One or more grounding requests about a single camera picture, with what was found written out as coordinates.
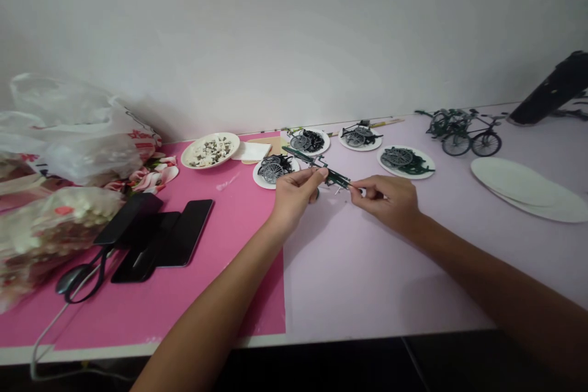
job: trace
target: white cable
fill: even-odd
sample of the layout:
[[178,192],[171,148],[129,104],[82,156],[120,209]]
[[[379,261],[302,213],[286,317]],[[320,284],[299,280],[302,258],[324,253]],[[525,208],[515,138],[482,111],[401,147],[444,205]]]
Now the white cable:
[[424,379],[424,374],[423,374],[423,371],[421,370],[421,366],[418,364],[417,358],[416,358],[415,354],[412,352],[412,349],[410,348],[409,343],[404,339],[404,337],[400,337],[400,340],[402,341],[402,343],[404,343],[404,347],[406,349],[406,352],[409,353],[409,357],[412,362],[412,365],[414,366],[414,368],[416,370],[416,374],[418,375],[419,379],[421,380],[421,383],[423,384],[424,389],[427,392],[431,392],[431,389],[429,389],[429,385],[427,384],[427,381]]
[[[96,271],[98,271],[99,268],[100,268],[100,265],[98,265],[96,268],[94,268],[92,270],[92,272],[89,273],[86,276],[86,278],[82,280],[82,282],[80,283],[80,286],[78,286],[77,289],[73,292],[73,294],[71,296],[72,300],[74,299],[75,295],[84,287],[86,282],[88,280],[90,280],[90,278],[96,273]],[[35,342],[35,346],[32,347],[32,360],[31,360],[31,370],[30,370],[31,371],[31,380],[33,380],[33,381],[56,380],[56,379],[60,379],[60,378],[64,378],[64,377],[69,377],[70,375],[85,374],[86,372],[92,372],[94,374],[105,375],[107,377],[113,377],[113,378],[116,378],[116,379],[122,380],[122,381],[127,381],[127,382],[135,381],[135,378],[128,378],[123,375],[115,374],[114,372],[105,372],[105,371],[101,371],[100,369],[93,369],[93,368],[90,368],[90,369],[83,368],[83,369],[79,369],[78,371],[64,372],[63,374],[57,374],[57,375],[48,375],[46,377],[40,377],[39,375],[37,375],[37,362],[40,360],[40,358],[37,360],[37,349],[39,348],[39,344],[41,343],[41,340],[43,339],[43,337],[45,337],[45,335],[49,332],[51,327],[55,324],[55,322],[57,322],[57,320],[59,320],[59,318],[63,315],[63,313],[66,311],[66,309],[69,305],[70,305],[69,303],[66,303],[65,305],[63,305],[63,308],[61,308],[61,311],[59,311],[57,313],[55,318],[51,321],[51,323],[49,323],[49,326],[47,326],[45,328],[45,331],[43,331],[41,333],[41,335],[39,336],[39,338]]]

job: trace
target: white wall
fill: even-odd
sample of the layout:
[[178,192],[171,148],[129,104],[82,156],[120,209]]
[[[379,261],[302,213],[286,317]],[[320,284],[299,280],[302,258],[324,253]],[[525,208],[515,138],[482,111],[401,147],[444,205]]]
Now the white wall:
[[2,84],[64,72],[186,139],[521,100],[588,0],[0,0],[0,36]]

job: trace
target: white paper plate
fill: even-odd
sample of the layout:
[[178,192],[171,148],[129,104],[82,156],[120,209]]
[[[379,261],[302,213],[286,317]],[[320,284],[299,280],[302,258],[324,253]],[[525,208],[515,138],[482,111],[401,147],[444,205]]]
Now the white paper plate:
[[401,178],[408,178],[408,179],[426,179],[426,178],[432,176],[433,173],[435,173],[435,171],[429,171],[428,173],[423,173],[422,175],[409,175],[408,173],[403,173],[400,170],[397,170],[396,168],[386,167],[382,163],[382,154],[384,153],[384,150],[390,149],[392,147],[407,148],[407,149],[412,150],[417,156],[420,156],[424,159],[423,167],[431,167],[433,170],[435,170],[435,163],[433,162],[431,157],[429,155],[427,155],[426,153],[423,153],[420,150],[417,150],[412,147],[399,146],[399,145],[389,145],[389,146],[382,147],[377,152],[378,164],[380,164],[382,166],[382,168],[384,170],[386,170],[387,172],[392,173],[393,175],[396,175],[396,176],[400,176]]
[[471,168],[484,185],[526,205],[554,206],[567,192],[535,170],[506,159],[478,158]]
[[[372,131],[372,133],[374,135],[376,135],[376,136],[380,135],[380,133],[378,133],[376,130],[374,130],[374,129],[370,129],[370,130]],[[341,144],[343,144],[344,147],[347,147],[349,150],[355,150],[355,151],[372,151],[372,150],[376,150],[379,146],[382,145],[382,138],[376,138],[375,142],[373,144],[363,145],[361,147],[351,147],[349,144],[347,144],[347,142],[343,138],[343,129],[341,129],[339,131],[339,141],[341,142]]]
[[[259,171],[259,169],[261,167],[262,167],[262,163],[261,162],[258,162],[255,165],[255,168],[253,169],[253,180],[261,188],[265,188],[265,189],[268,189],[268,190],[275,190],[276,189],[276,185],[275,184],[268,184],[266,182],[266,180],[263,179],[263,176],[260,176],[260,175],[257,174],[257,172]],[[293,170],[293,172],[298,172],[300,170],[300,164],[298,163],[298,161],[294,157],[292,158],[292,170]]]
[[562,198],[559,200],[558,204],[554,206],[527,205],[501,195],[491,188],[488,189],[509,204],[536,216],[551,219],[552,221],[569,222],[572,224],[588,222],[588,206],[586,205],[586,202],[580,196],[563,187],[560,187]]
[[[200,147],[205,142],[215,140],[216,137],[219,137],[219,138],[225,137],[225,138],[227,138],[227,140],[231,141],[231,151],[228,153],[228,155],[226,157],[224,157],[223,159],[221,159],[216,164],[207,165],[205,167],[193,167],[193,166],[189,165],[188,164],[189,162],[194,161],[194,157],[195,157],[194,156],[194,149]],[[184,167],[191,168],[193,170],[206,170],[207,168],[218,167],[223,162],[228,161],[231,158],[231,156],[235,154],[235,152],[239,148],[239,144],[241,144],[241,140],[239,139],[239,137],[235,134],[231,134],[228,132],[221,132],[221,133],[206,135],[205,137],[202,137],[200,139],[195,140],[193,143],[191,143],[188,147],[186,147],[184,149],[182,156],[181,156],[181,162],[184,165]]]
[[[325,145],[323,145],[323,148],[322,149],[317,150],[316,152],[313,152],[313,153],[307,152],[307,151],[304,151],[304,150],[301,150],[301,152],[304,153],[305,155],[308,155],[308,156],[318,156],[318,155],[323,154],[324,152],[326,152],[326,150],[331,146],[331,139],[329,138],[329,135],[327,135],[326,133],[324,133],[322,130],[306,129],[306,131],[307,132],[315,132],[315,133],[320,134],[323,137],[323,139],[325,140]],[[298,135],[301,132],[302,132],[302,130],[299,130],[299,131],[295,132],[294,135],[293,135],[293,137],[296,136],[296,135]]]

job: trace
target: dark floor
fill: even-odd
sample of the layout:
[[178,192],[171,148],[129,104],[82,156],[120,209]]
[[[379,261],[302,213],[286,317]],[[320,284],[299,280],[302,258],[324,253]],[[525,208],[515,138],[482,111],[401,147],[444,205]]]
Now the dark floor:
[[[408,337],[426,385],[400,338],[234,350],[217,391],[568,391],[500,331]],[[137,375],[147,358],[118,360],[112,370]],[[79,369],[79,363],[43,364],[40,375]],[[0,369],[0,389],[127,391],[130,385],[94,374],[31,384],[28,366]]]

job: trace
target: pink table cover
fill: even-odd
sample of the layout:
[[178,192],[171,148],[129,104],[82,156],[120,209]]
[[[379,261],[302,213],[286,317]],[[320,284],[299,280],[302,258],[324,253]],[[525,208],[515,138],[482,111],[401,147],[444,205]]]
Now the pink table cover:
[[[245,135],[241,139],[276,135],[279,133]],[[163,152],[177,155],[179,161],[189,144],[166,145]],[[66,350],[161,341],[269,216],[274,192],[254,183],[253,167],[229,160],[216,168],[196,171],[179,164],[178,177],[158,195],[164,201],[161,211],[182,211],[191,200],[214,200],[190,264],[185,268],[158,268],[141,284],[105,283],[95,297],[70,306],[42,344]],[[217,187],[231,180],[223,189]],[[69,266],[84,259],[88,260],[88,256]],[[64,271],[0,315],[0,347],[33,345],[64,304],[63,297],[55,293],[56,280]],[[240,331],[242,336],[285,332],[283,272],[280,253],[251,304]]]

